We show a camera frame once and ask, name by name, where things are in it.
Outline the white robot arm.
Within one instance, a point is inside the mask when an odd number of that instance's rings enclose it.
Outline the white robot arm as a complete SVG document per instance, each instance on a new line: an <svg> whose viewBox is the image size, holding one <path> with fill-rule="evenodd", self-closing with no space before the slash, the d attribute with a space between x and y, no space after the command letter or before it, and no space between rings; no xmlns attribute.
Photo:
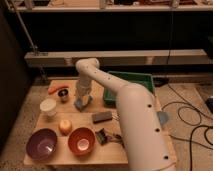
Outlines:
<svg viewBox="0 0 213 171"><path fill-rule="evenodd" d="M95 80L116 96L116 108L130 171L176 171L155 108L155 96L144 86L120 79L99 69L96 58L75 64L79 73L75 106L90 102Z"/></svg>

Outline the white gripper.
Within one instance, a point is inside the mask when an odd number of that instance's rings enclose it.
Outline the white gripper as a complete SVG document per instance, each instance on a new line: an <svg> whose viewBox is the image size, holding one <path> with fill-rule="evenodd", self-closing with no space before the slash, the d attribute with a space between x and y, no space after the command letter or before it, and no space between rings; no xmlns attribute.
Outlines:
<svg viewBox="0 0 213 171"><path fill-rule="evenodd" d="M76 83L76 91L75 91L76 100L80 98L83 100L83 102L86 102L88 97L91 96L90 92L91 92L91 82L79 79Z"/></svg>

